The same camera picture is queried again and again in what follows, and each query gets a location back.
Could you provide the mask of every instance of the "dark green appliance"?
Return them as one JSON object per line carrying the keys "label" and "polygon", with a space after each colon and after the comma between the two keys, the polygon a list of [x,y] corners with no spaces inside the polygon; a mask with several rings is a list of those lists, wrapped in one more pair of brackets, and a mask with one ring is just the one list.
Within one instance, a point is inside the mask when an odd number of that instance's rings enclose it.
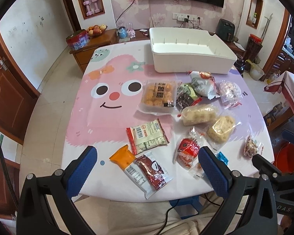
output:
{"label": "dark green appliance", "polygon": [[235,32],[235,25],[227,21],[225,19],[220,19],[217,29],[216,29],[216,34],[219,36],[219,38],[225,42],[232,42],[233,37],[234,37],[234,32]]}

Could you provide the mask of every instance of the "pink cartoon monster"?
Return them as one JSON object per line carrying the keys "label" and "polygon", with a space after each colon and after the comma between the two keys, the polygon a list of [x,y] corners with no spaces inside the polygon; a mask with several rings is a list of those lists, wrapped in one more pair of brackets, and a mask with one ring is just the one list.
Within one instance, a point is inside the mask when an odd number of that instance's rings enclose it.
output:
{"label": "pink cartoon monster", "polygon": [[[137,111],[148,79],[175,80],[174,73],[157,73],[153,65],[120,55],[104,67],[83,76],[67,128],[66,140],[74,146],[97,142],[128,142],[127,127],[157,119]],[[172,117],[160,116],[170,138]]]}

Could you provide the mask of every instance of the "orange bow print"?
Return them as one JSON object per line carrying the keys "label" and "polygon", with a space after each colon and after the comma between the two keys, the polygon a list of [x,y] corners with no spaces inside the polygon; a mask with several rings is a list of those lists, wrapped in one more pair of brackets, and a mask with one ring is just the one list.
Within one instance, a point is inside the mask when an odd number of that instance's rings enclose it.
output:
{"label": "orange bow print", "polygon": [[107,65],[103,67],[101,70],[95,70],[89,73],[89,77],[91,80],[97,80],[100,78],[100,75],[103,73],[110,73],[113,72],[114,68],[112,65]]}

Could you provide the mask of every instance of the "beige pants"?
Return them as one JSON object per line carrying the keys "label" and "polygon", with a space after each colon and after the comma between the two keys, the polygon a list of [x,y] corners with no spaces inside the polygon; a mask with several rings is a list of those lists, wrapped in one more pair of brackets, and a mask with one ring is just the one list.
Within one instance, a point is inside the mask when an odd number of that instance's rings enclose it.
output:
{"label": "beige pants", "polygon": [[[213,192],[209,199],[222,203],[222,198]],[[239,212],[245,207],[247,197],[244,197],[238,208]],[[155,235],[165,221],[165,213],[171,208],[169,202],[129,203],[110,202],[108,211],[108,235]],[[217,206],[205,203],[200,215],[181,220],[178,213],[172,209],[168,214],[168,222],[161,234],[163,235],[198,235],[215,214]],[[235,215],[227,232],[235,229],[240,216]]]}

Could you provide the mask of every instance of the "drawer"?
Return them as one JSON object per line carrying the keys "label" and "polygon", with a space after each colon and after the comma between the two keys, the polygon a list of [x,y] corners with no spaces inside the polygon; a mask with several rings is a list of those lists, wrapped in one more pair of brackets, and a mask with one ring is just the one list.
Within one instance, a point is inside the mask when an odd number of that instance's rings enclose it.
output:
{"label": "drawer", "polygon": [[85,63],[85,64],[81,64],[80,65],[80,69],[82,70],[83,73],[85,72],[85,70],[87,68],[87,65],[88,65],[88,63]]}
{"label": "drawer", "polygon": [[81,52],[78,52],[78,53],[75,53],[75,58],[77,60],[77,62],[79,64],[88,64],[95,49],[97,49],[98,47],[95,47],[95,48],[90,48],[88,50],[85,50],[85,51],[81,51]]}

